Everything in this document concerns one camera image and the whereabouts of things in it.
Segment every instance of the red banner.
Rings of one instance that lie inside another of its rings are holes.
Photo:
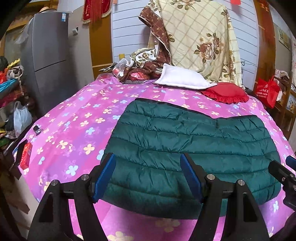
[[[241,4],[240,0],[230,0],[230,2],[232,4],[236,4],[236,5],[240,5]]]
[[[92,1],[94,1],[94,3],[97,3],[98,1],[102,1],[102,4],[100,6],[101,16],[96,16],[97,19],[100,19],[100,17],[104,18],[111,13],[111,0],[84,0],[84,8],[83,8],[83,16],[82,16],[83,23],[89,23],[92,20],[92,16],[94,16],[95,14],[95,13],[91,14],[92,12],[91,9],[93,9],[93,12],[95,11],[95,7],[91,5]]]

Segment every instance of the pink floral bedspread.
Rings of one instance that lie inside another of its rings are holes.
[[[100,163],[105,146],[120,115],[135,98],[169,102],[207,114],[212,118],[257,115],[269,130],[282,165],[294,153],[282,131],[276,126],[262,104],[250,97],[246,103],[223,104],[199,92],[147,85],[122,85],[116,78],[98,77],[71,98],[60,103],[37,121],[44,131],[36,136],[31,129],[25,138],[33,149],[29,168],[22,171],[35,198],[39,201],[53,179],[60,182],[76,180]],[[285,193],[260,207],[270,235],[280,230],[292,210],[283,204]],[[75,234],[81,237],[75,205],[70,200]],[[172,220],[129,212],[99,200],[95,204],[98,218],[111,241],[187,241],[196,220]],[[221,239],[224,217],[219,219],[215,241]]]

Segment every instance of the refrigerator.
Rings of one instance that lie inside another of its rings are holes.
[[[79,90],[69,55],[68,18],[54,10],[35,14],[20,45],[23,83],[38,117]]]

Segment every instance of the red bag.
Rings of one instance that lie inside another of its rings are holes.
[[[280,89],[281,88],[274,81],[274,76],[272,76],[268,82],[259,78],[255,94],[262,104],[266,107],[273,108],[276,104],[276,98]]]

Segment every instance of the blue gripper pad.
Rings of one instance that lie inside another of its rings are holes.
[[[286,158],[286,164],[291,167],[294,171],[296,171],[296,159],[291,157],[291,156],[288,156]]]
[[[194,198],[203,200],[201,183],[184,154],[180,156],[180,166]]]
[[[98,200],[103,197],[105,190],[107,188],[107,185],[110,181],[110,178],[114,172],[115,166],[116,166],[116,159],[115,159],[115,155],[112,154],[109,157],[105,167],[103,168],[98,180],[96,181],[95,192],[94,192],[94,195],[92,196],[94,203],[98,202]]]

